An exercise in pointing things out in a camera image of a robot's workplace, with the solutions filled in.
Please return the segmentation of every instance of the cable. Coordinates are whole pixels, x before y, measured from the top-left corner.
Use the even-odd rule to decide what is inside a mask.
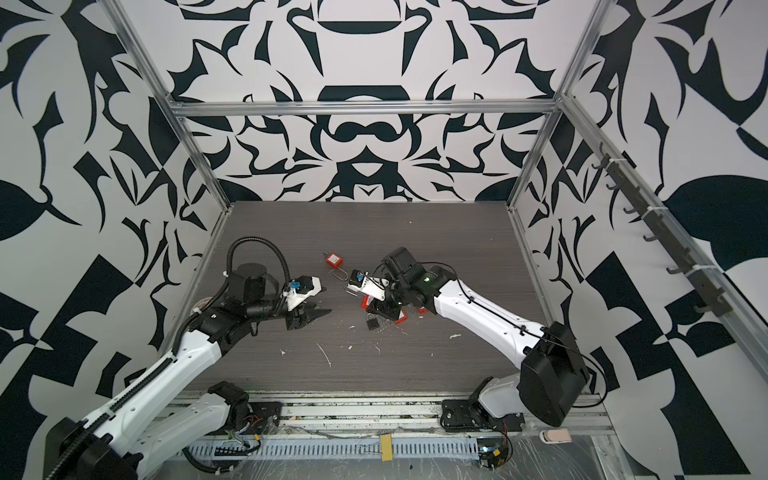
[[[285,285],[283,285],[283,288],[286,289],[291,281],[290,278],[290,271],[288,270],[288,262],[286,262],[286,257],[283,256],[283,252],[280,251],[279,248],[277,248],[277,245],[270,242],[266,238],[262,237],[242,237],[238,238],[232,244],[230,245],[230,249],[227,252],[227,272],[232,271],[232,258],[235,254],[235,249],[238,248],[242,243],[246,242],[258,242],[262,243],[266,246],[268,246],[274,253],[277,255],[277,259],[280,261],[280,265],[283,268],[283,276],[285,277]],[[280,295],[280,299],[278,300],[277,304],[275,305],[274,310],[272,310],[273,315],[277,315],[281,308],[283,308],[283,305],[286,302],[286,297]]]
[[[232,270],[233,270],[232,269],[232,259],[233,259],[234,254],[235,254],[235,250],[242,243],[246,243],[246,242],[259,242],[259,243],[263,243],[264,245],[267,245],[277,255],[277,259],[280,261],[280,265],[283,268],[283,275],[285,276],[285,284],[283,285],[283,288],[285,289],[288,286],[288,282],[290,282],[290,280],[291,280],[290,279],[290,271],[288,270],[288,263],[286,262],[286,259],[283,256],[283,253],[280,252],[280,249],[277,248],[277,246],[274,243],[272,243],[269,240],[267,240],[266,238],[262,238],[262,237],[242,237],[242,238],[239,238],[239,239],[235,240],[234,242],[232,242],[232,244],[230,245],[229,250],[227,251],[227,275],[229,273],[231,273]],[[200,309],[200,312],[201,313],[204,312],[211,305],[213,305],[216,302],[216,300],[218,300],[224,294],[224,292],[227,291],[227,287],[228,286],[229,286],[229,279],[226,279],[226,280],[224,280],[224,283],[221,285],[221,288],[219,288],[219,291],[216,292],[216,294],[214,296],[212,296],[210,298],[210,300],[208,300],[206,302],[205,305],[203,305],[203,308]],[[280,311],[280,309],[283,308],[283,304],[285,303],[285,301],[286,301],[285,297],[280,295],[280,298],[279,298],[277,304],[275,305],[275,308],[272,311],[273,315],[276,315]],[[199,316],[200,316],[199,313],[197,313],[197,312],[193,313],[186,320],[184,320],[184,323],[181,324],[181,328],[176,331],[176,335],[174,336],[174,343],[173,343],[172,347],[170,348],[170,351],[171,351],[171,353],[174,354],[174,356],[176,356],[179,353],[179,347],[181,346],[181,337],[184,336],[184,334],[189,329],[189,327],[192,324],[192,322],[194,322],[194,320],[197,317],[199,317]]]
[[[205,465],[204,463],[200,463],[200,461],[197,460],[197,458],[194,458],[192,456],[192,452],[190,452],[189,447],[184,447],[183,449],[181,449],[181,453],[183,453],[184,456],[187,457],[188,462],[193,467],[197,468],[198,470],[200,470],[203,473],[220,474],[222,472],[226,472],[227,470],[229,472],[232,472],[232,470],[234,470],[234,468],[235,468],[235,465],[237,465],[239,463],[239,462],[233,463],[232,465],[230,465],[229,467],[226,467],[226,468],[212,467],[212,466],[209,466],[209,465]]]
[[[224,292],[227,291],[227,287],[229,285],[230,285],[229,279],[225,279],[224,283],[221,284],[219,291],[216,292],[216,294],[212,296],[210,300],[206,302],[205,305],[203,305],[203,308],[201,308],[200,311],[204,312],[205,310],[208,309],[208,307],[213,305],[216,302],[216,300],[218,300],[222,295],[224,295]],[[176,356],[179,353],[179,347],[181,347],[181,337],[184,336],[187,330],[189,330],[189,327],[192,324],[192,322],[199,316],[200,316],[199,313],[197,312],[193,313],[186,320],[184,320],[184,323],[181,324],[181,327],[179,328],[179,330],[176,331],[176,334],[174,335],[174,343],[170,348],[170,352],[173,353],[174,356]]]
[[[385,287],[385,286],[383,286],[381,283],[379,283],[379,282],[378,282],[378,280],[376,280],[375,278],[373,278],[374,276],[376,276],[376,272],[378,272],[378,271],[379,271],[379,268],[381,268],[381,267],[383,267],[383,266],[384,266],[384,263],[383,263],[383,262],[381,262],[381,263],[379,264],[379,266],[378,266],[378,267],[376,267],[376,268],[373,270],[373,272],[372,272],[370,275],[368,275],[367,273],[364,273],[364,274],[363,274],[363,276],[364,276],[365,278],[367,278],[368,280],[371,280],[371,282],[373,282],[373,284],[374,284],[374,285],[376,285],[378,288],[380,288],[380,289],[382,289],[382,290],[385,290],[385,289],[386,289],[386,287]]]
[[[498,426],[494,426],[494,428],[492,429],[494,432],[498,432],[498,433],[502,434],[501,449],[504,449],[507,452],[505,457],[504,457],[504,461],[503,462],[499,462],[496,465],[497,467],[500,467],[500,466],[504,465],[505,463],[509,462],[509,460],[512,458],[512,454],[515,451],[515,449],[512,447],[512,440],[509,438],[509,435],[508,435],[509,430],[507,428],[507,422],[502,420],[502,423],[504,424],[504,431],[499,429]],[[490,452],[483,452],[483,453],[481,453],[479,455],[480,460],[481,460],[480,465],[482,467],[487,468],[488,470],[493,470],[494,469],[494,466],[491,464],[491,460],[494,459],[497,456],[497,455],[494,454],[494,451],[495,450],[491,450]],[[482,460],[487,461],[488,464],[487,465],[483,465],[482,464]]]
[[[121,409],[128,400],[139,393],[139,391],[143,389],[149,382],[156,379],[157,376],[160,375],[163,370],[165,370],[171,363],[173,363],[173,360],[170,357],[163,360],[163,362],[158,365],[156,369],[152,370],[149,375],[145,376],[140,382],[136,382],[125,394],[123,394],[123,396],[116,399],[110,406],[110,410],[115,413],[117,410]],[[109,420],[109,418],[109,413],[102,413],[98,418],[91,422],[91,424],[80,435],[78,435],[78,437],[67,447],[67,449],[64,450],[64,453],[58,457],[58,461],[54,467],[51,468],[51,471],[45,477],[45,480],[53,480],[54,478],[57,478],[61,474],[62,469],[71,461],[71,457],[79,449],[82,448],[83,444],[91,437],[91,435],[93,435],[93,433],[98,430],[100,426]]]
[[[54,478],[57,478],[61,474],[62,469],[72,460],[72,456],[83,447],[85,441],[88,440],[91,435],[93,435],[93,433],[107,420],[109,420],[109,414],[102,413],[97,419],[91,422],[88,428],[86,428],[80,435],[78,435],[78,437],[67,447],[67,449],[64,450],[64,453],[58,457],[58,461],[53,466],[53,468],[51,468],[51,471],[48,473],[48,475],[45,476],[45,480],[54,480]]]
[[[505,316],[503,316],[503,315],[502,315],[502,314],[500,314],[499,312],[495,312],[494,310],[491,310],[491,309],[489,309],[487,306],[483,305],[482,303],[479,303],[479,302],[475,301],[475,298],[474,298],[473,296],[469,296],[469,295],[468,295],[468,294],[467,294],[467,293],[464,291],[464,286],[462,285],[462,281],[461,281],[461,280],[458,278],[458,274],[456,273],[456,269],[455,269],[455,268],[453,268],[452,266],[448,265],[447,263],[443,263],[443,262],[422,262],[422,263],[427,263],[427,264],[434,264],[434,265],[443,265],[443,266],[446,266],[446,267],[448,267],[449,269],[451,269],[451,271],[453,272],[453,274],[456,276],[456,282],[458,283],[458,287],[459,287],[459,288],[462,290],[462,293],[464,293],[464,296],[466,296],[466,297],[467,297],[467,299],[468,299],[468,301],[469,301],[470,303],[474,303],[475,305],[477,305],[477,306],[481,307],[482,309],[484,309],[484,310],[487,310],[487,311],[488,311],[488,312],[490,312],[490,313],[493,313],[493,314],[494,314],[494,315],[496,315],[498,318],[500,318],[500,319],[504,320],[505,322],[509,323],[509,324],[510,324],[510,325],[512,325],[514,328],[516,328],[516,329],[520,330],[520,331],[521,331],[521,332],[523,332],[524,334],[527,334],[527,335],[533,336],[533,337],[535,337],[535,338],[538,338],[538,339],[544,340],[545,342],[547,342],[547,343],[551,343],[552,345],[560,346],[560,347],[562,347],[562,348],[564,348],[564,349],[566,349],[566,350],[570,350],[571,352],[573,352],[573,353],[576,353],[577,355],[581,356],[581,358],[583,358],[583,359],[587,360],[589,363],[591,363],[591,364],[592,364],[592,365],[595,367],[595,369],[596,369],[596,370],[597,370],[597,371],[600,373],[600,375],[602,375],[602,377],[603,377],[603,382],[605,383],[605,394],[604,394],[604,395],[603,395],[603,396],[600,398],[600,400],[598,400],[596,403],[593,403],[593,404],[591,404],[591,405],[582,405],[582,406],[576,406],[576,405],[574,405],[572,408],[574,408],[574,409],[589,409],[589,408],[591,408],[591,407],[596,407],[596,406],[600,405],[602,402],[604,402],[604,401],[605,401],[605,398],[608,396],[608,379],[607,379],[607,377],[605,376],[605,372],[603,372],[603,369],[602,369],[602,368],[601,368],[601,367],[600,367],[600,366],[599,366],[599,365],[598,365],[598,364],[597,364],[597,363],[596,363],[594,360],[592,360],[591,358],[589,358],[589,357],[588,357],[588,356],[586,356],[585,354],[583,354],[583,353],[579,352],[578,350],[574,350],[574,349],[572,349],[572,348],[569,348],[569,347],[567,347],[567,346],[563,345],[563,344],[562,344],[562,340],[561,340],[561,339],[559,339],[558,337],[555,337],[555,338],[556,338],[556,339],[558,339],[558,341],[559,341],[560,343],[558,343],[558,342],[553,342],[552,340],[550,340],[550,339],[546,339],[546,338],[544,338],[543,336],[539,336],[539,335],[536,335],[535,333],[531,333],[531,331],[530,331],[530,330],[528,330],[528,329],[526,329],[526,328],[524,328],[524,327],[522,327],[522,326],[519,326],[519,325],[517,325],[516,323],[513,323],[513,322],[512,322],[510,319],[506,318]]]
[[[236,449],[229,449],[226,447],[219,447],[217,450],[226,450],[226,453],[230,454],[230,456],[240,456],[240,455],[249,455],[250,453],[255,452],[256,450],[261,448],[261,440],[257,440],[257,443],[253,447],[246,447],[245,450],[236,450]],[[227,467],[213,467],[210,465],[205,465],[204,463],[201,463],[200,460],[197,458],[194,458],[194,455],[192,455],[192,452],[190,452],[189,447],[184,447],[181,449],[181,453],[184,454],[184,457],[188,460],[190,464],[192,464],[193,467],[200,470],[204,473],[226,473],[226,472],[232,472],[235,467],[237,467],[240,462],[234,462],[230,464]]]

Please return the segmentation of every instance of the dark wooden table surface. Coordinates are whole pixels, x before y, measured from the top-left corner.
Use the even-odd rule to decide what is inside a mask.
[[[328,290],[315,298],[333,312],[289,332],[282,320],[262,322],[258,337],[241,340],[189,390],[227,380],[246,390],[467,392],[486,376],[515,371],[464,327],[431,313],[420,317],[412,307],[398,326],[384,322],[368,331],[362,299],[328,273],[323,251],[343,257],[347,271],[372,270],[404,246],[419,261],[452,265],[469,286],[507,310],[544,322],[503,203],[237,202],[198,298],[218,289],[227,248],[249,235],[274,242],[292,276],[318,276]],[[245,262],[263,263],[282,283],[280,264],[264,245],[241,245],[234,266]]]

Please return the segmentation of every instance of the hook rack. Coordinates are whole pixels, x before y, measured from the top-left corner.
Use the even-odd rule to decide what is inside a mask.
[[[643,222],[652,232],[651,236],[643,235],[643,240],[653,242],[658,240],[674,261],[674,268],[667,268],[670,275],[683,273],[694,289],[706,303],[705,307],[696,307],[697,312],[712,312],[716,316],[722,316],[733,310],[728,300],[723,297],[725,289],[716,283],[717,276],[708,273],[705,269],[717,268],[714,265],[704,264],[706,260],[697,261],[691,248],[690,239],[684,238],[684,230],[670,215],[669,210],[654,196],[647,185],[637,177],[634,168],[623,158],[608,158],[605,155],[597,168],[604,167],[608,176],[615,182],[607,185],[608,190],[621,190],[621,193],[629,200],[632,208],[624,208],[626,214],[641,214]]]

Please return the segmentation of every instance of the metal bracket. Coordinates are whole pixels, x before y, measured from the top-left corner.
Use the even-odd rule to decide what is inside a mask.
[[[478,417],[477,406],[471,400],[443,400],[442,414],[440,415],[440,426],[446,432],[473,432],[477,429],[493,429],[494,427],[503,429],[503,424],[507,424],[510,432],[522,432],[522,426],[525,424],[525,417],[522,413],[511,413],[503,419],[491,419],[490,422],[484,421]]]
[[[670,275],[685,273],[694,289],[699,293],[702,300],[708,305],[708,311],[716,316],[722,316],[733,310],[731,305],[722,295],[724,288],[717,286],[712,279],[701,268],[710,265],[700,265],[691,255],[691,248],[683,244],[682,239],[676,233],[678,229],[671,223],[671,214],[664,207],[652,207],[648,200],[649,193],[645,191],[642,184],[633,181],[631,166],[626,161],[609,161],[606,171],[608,175],[616,182],[615,188],[620,189],[621,193],[632,204],[631,209],[624,208],[627,214],[640,213],[643,221],[653,232],[652,237],[643,236],[647,242],[659,240],[662,247],[667,251],[675,262],[674,268],[667,268]]]

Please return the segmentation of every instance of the metal hook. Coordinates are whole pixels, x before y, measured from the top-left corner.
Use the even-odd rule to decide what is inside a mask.
[[[336,270],[341,270],[342,272],[344,272],[344,275],[346,275],[346,277],[342,278],[342,277],[336,275]],[[344,270],[340,269],[339,267],[332,268],[328,273],[330,273],[331,275],[333,275],[334,277],[338,278],[339,280],[341,280],[343,282],[346,282],[347,280],[349,280],[349,274],[347,272],[345,272]]]
[[[611,161],[611,158],[608,156],[608,154],[603,152],[603,142],[600,142],[600,153],[603,155],[603,158],[600,160],[600,163],[597,166],[592,165],[592,168],[595,170],[606,167]]]
[[[711,305],[707,305],[707,306],[694,305],[694,310],[696,311],[696,313],[711,312],[712,311],[712,306]]]

